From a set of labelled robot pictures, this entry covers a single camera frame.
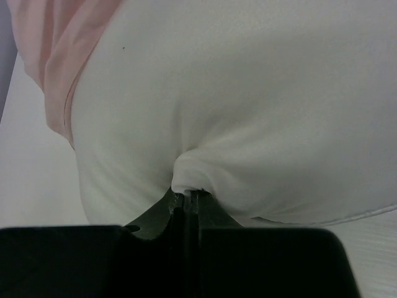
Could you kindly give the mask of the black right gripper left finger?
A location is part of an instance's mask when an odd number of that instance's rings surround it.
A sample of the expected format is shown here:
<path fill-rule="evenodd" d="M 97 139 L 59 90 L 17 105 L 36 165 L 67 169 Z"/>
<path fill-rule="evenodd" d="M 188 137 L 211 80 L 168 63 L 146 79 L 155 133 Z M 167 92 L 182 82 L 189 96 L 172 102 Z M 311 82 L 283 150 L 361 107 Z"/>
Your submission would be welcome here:
<path fill-rule="evenodd" d="M 184 196 L 132 223 L 1 230 L 2 297 L 179 297 Z"/>

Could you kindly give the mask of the white pillow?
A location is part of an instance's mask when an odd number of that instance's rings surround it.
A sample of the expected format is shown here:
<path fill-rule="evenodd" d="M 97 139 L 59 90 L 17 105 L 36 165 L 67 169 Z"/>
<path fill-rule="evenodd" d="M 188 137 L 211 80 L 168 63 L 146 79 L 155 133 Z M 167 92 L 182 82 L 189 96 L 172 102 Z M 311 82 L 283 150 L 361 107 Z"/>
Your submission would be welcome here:
<path fill-rule="evenodd" d="M 168 189 L 296 225 L 394 210 L 396 2 L 125 1 L 71 127 L 94 224 Z"/>

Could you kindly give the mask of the pink printed pillowcase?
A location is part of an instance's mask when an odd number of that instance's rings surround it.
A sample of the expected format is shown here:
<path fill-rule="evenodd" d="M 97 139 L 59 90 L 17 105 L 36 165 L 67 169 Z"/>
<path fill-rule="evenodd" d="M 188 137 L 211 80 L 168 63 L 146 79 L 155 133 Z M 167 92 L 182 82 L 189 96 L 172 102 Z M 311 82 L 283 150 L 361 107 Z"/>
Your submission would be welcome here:
<path fill-rule="evenodd" d="M 121 1 L 12 0 L 12 32 L 24 70 L 42 90 L 49 128 L 73 143 L 79 77 Z"/>

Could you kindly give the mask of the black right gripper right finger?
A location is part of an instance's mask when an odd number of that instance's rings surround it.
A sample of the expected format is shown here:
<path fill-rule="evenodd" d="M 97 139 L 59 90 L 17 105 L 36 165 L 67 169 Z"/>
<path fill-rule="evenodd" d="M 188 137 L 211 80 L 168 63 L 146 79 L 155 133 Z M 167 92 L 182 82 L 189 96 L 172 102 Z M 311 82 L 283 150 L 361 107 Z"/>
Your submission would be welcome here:
<path fill-rule="evenodd" d="M 205 192 L 184 200 L 185 292 L 193 297 L 355 297 L 335 234 L 316 228 L 244 228 Z"/>

